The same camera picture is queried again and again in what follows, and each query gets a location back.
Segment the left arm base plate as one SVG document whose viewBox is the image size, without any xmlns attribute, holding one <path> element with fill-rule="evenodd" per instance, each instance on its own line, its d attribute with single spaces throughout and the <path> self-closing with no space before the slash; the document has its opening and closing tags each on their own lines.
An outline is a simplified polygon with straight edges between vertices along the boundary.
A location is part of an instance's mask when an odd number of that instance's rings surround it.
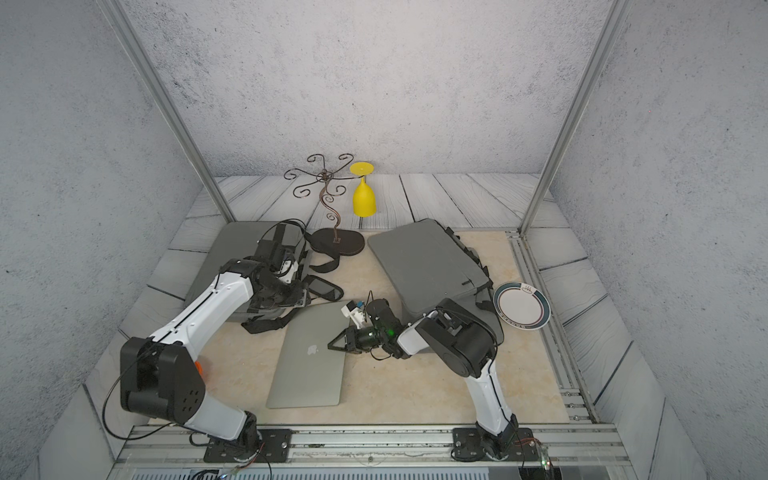
<svg viewBox="0 0 768 480">
<path fill-rule="evenodd" d="M 203 462 L 245 464 L 285 463 L 288 459 L 293 431 L 284 428 L 267 428 L 244 431 L 236 440 L 211 437 Z"/>
</svg>

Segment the grey zippered laptop bag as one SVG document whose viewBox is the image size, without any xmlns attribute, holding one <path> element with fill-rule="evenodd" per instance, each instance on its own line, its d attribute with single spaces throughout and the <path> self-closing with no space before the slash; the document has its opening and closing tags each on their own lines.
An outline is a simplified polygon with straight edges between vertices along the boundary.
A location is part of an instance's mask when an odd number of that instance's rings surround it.
<svg viewBox="0 0 768 480">
<path fill-rule="evenodd" d="M 287 219 L 280 222 L 235 222 L 226 225 L 214 240 L 197 277 L 192 282 L 184 305 L 186 307 L 192 305 L 195 300 L 207 295 L 211 288 L 223 287 L 225 284 L 224 275 L 227 273 L 245 276 L 246 287 L 250 289 L 253 296 L 248 275 L 254 269 L 254 262 L 249 260 L 249 257 L 254 254 L 259 240 L 269 239 L 296 247 L 299 270 L 298 288 L 292 297 L 295 302 L 284 307 L 252 312 L 248 310 L 251 296 L 234 310 L 228 320 L 238 323 L 260 320 L 272 321 L 304 306 L 308 297 L 306 288 L 303 286 L 308 254 L 305 232 L 305 225 L 297 219 Z"/>
</svg>

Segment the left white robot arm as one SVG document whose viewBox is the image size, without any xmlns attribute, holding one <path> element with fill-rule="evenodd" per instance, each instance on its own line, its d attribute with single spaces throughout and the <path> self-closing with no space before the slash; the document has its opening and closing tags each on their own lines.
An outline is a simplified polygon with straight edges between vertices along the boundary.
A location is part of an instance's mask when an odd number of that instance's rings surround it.
<svg viewBox="0 0 768 480">
<path fill-rule="evenodd" d="M 262 240 L 254 255 L 231 259 L 180 314 L 146 338 L 121 348 L 121 407 L 253 451 L 256 416 L 209 394 L 196 361 L 214 334 L 242 305 L 263 296 L 270 306 L 299 285 L 307 247 Z"/>
</svg>

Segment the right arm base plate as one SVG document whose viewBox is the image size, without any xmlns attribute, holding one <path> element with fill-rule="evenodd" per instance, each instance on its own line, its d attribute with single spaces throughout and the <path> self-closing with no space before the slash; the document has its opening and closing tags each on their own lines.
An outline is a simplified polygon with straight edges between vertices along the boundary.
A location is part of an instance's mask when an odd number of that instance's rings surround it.
<svg viewBox="0 0 768 480">
<path fill-rule="evenodd" d="M 496 437 L 478 426 L 452 430 L 451 458 L 459 462 L 512 461 L 535 462 L 539 452 L 533 432 L 517 428 L 509 438 Z"/>
</svg>

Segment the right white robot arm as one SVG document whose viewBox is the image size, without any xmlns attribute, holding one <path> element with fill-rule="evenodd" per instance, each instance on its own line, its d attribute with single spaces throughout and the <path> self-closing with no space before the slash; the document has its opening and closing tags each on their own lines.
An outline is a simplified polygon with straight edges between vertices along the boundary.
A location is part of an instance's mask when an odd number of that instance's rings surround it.
<svg viewBox="0 0 768 480">
<path fill-rule="evenodd" d="M 420 318 L 404 325 L 385 299 L 366 304 L 348 302 L 342 314 L 360 313 L 367 323 L 352 324 L 328 344 L 331 351 L 350 354 L 383 349 L 389 357 L 407 359 L 430 349 L 455 374 L 465 379 L 476 411 L 476 427 L 495 456 L 507 449 L 519 424 L 503 399 L 496 370 L 500 337 L 479 316 L 445 298 Z"/>
</svg>

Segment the silver apple laptop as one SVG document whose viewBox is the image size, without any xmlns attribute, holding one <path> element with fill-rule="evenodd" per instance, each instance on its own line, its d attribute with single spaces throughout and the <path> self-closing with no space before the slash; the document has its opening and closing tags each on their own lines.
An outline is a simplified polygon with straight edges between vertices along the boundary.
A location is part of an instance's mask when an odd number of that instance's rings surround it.
<svg viewBox="0 0 768 480">
<path fill-rule="evenodd" d="M 336 406 L 345 353 L 328 344 L 350 321 L 338 303 L 303 308 L 286 327 L 266 406 L 270 409 Z"/>
</svg>

